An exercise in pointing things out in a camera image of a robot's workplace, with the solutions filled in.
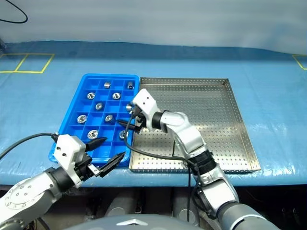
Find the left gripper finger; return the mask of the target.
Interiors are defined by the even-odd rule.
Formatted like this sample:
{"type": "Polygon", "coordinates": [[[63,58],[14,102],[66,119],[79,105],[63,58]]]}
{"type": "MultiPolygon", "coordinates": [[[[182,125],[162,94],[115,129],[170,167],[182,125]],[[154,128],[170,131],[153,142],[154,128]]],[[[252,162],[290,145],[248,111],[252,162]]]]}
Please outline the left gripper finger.
{"type": "Polygon", "coordinates": [[[119,153],[115,155],[113,158],[111,158],[106,165],[100,168],[100,177],[105,177],[107,174],[109,174],[112,170],[114,170],[121,160],[124,158],[125,152],[119,153]]]}
{"type": "Polygon", "coordinates": [[[107,140],[107,137],[102,138],[95,138],[88,143],[85,144],[85,151],[93,151],[96,148],[100,147],[105,141],[107,140]]]}

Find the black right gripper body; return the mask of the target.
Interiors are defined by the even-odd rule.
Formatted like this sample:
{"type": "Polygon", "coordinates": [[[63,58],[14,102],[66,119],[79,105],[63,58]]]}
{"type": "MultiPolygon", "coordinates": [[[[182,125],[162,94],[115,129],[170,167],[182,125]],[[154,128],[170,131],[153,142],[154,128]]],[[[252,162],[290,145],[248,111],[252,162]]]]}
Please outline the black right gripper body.
{"type": "Polygon", "coordinates": [[[146,118],[142,112],[131,114],[131,117],[135,119],[136,123],[131,125],[131,130],[135,131],[137,134],[140,134],[144,128],[146,128],[146,118]]]}

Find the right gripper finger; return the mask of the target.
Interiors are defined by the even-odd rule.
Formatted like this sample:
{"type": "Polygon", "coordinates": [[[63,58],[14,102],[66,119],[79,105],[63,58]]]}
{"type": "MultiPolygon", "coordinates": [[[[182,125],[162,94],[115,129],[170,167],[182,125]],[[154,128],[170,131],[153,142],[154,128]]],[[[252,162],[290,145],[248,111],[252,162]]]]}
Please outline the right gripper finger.
{"type": "Polygon", "coordinates": [[[134,130],[134,125],[131,123],[128,123],[128,121],[119,119],[118,123],[124,128],[128,127],[129,130],[134,130]]]}

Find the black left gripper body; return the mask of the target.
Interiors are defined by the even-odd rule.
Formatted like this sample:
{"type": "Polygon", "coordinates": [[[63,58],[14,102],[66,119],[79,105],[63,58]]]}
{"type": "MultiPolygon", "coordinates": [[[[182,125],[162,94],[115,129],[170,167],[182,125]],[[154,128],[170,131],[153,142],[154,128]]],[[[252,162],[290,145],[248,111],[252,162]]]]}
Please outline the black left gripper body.
{"type": "Polygon", "coordinates": [[[74,170],[82,182],[85,182],[93,176],[97,177],[101,173],[99,168],[92,164],[92,158],[87,153],[80,162],[75,164],[74,170]]]}

